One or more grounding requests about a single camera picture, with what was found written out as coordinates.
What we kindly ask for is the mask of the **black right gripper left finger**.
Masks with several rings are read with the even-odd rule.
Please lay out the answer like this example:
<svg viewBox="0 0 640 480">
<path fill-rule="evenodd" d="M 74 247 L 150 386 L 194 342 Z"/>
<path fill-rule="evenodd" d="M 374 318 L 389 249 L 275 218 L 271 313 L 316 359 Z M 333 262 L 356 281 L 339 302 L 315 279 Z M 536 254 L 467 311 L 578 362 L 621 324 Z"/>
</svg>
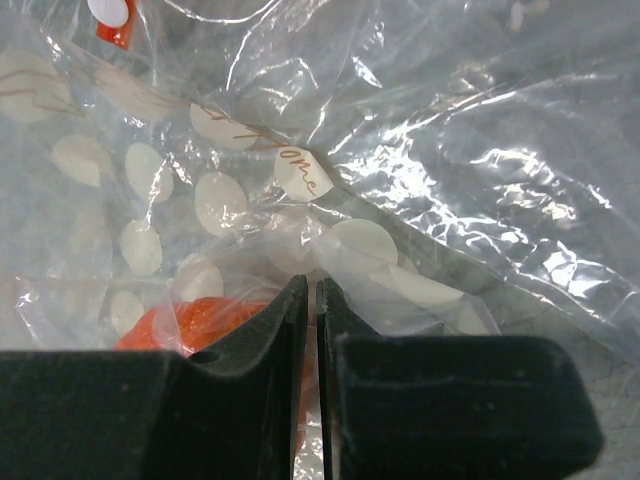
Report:
<svg viewBox="0 0 640 480">
<path fill-rule="evenodd" d="M 189 357 L 5 351 L 5 479 L 289 479 L 308 283 Z"/>
</svg>

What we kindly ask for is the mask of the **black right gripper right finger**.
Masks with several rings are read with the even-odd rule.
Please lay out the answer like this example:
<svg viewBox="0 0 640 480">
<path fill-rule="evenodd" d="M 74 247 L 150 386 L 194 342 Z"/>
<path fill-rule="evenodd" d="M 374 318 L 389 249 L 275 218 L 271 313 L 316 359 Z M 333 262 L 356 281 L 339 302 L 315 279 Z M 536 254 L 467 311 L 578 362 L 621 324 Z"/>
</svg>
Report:
<svg viewBox="0 0 640 480">
<path fill-rule="evenodd" d="M 604 436 L 568 353 L 533 336 L 377 333 L 317 288 L 329 479 L 565 479 Z"/>
</svg>

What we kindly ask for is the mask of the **polka dot zip bag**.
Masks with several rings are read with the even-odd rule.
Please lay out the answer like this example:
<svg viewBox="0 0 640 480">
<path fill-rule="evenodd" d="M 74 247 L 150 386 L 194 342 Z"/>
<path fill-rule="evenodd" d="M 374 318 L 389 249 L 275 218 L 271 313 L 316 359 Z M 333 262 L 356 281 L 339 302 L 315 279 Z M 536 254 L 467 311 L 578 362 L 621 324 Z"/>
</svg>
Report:
<svg viewBox="0 0 640 480">
<path fill-rule="evenodd" d="M 317 288 L 390 337 L 491 335 L 483 302 L 403 268 L 391 234 L 343 212 L 307 151 L 141 85 L 51 39 L 1 48 L 1 355 L 116 350 L 167 306 L 163 349 L 180 354 L 173 303 L 268 304 L 308 283 L 295 457 L 320 396 Z"/>
</svg>

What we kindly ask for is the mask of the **clear red-zip bag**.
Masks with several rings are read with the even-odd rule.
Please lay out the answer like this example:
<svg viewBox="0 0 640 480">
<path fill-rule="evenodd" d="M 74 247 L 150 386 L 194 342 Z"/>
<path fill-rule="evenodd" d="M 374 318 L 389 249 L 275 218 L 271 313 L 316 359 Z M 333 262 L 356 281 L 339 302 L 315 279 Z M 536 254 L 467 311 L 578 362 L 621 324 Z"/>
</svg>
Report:
<svg viewBox="0 0 640 480">
<path fill-rule="evenodd" d="M 639 358 L 635 1 L 141 1 L 130 56 Z"/>
</svg>

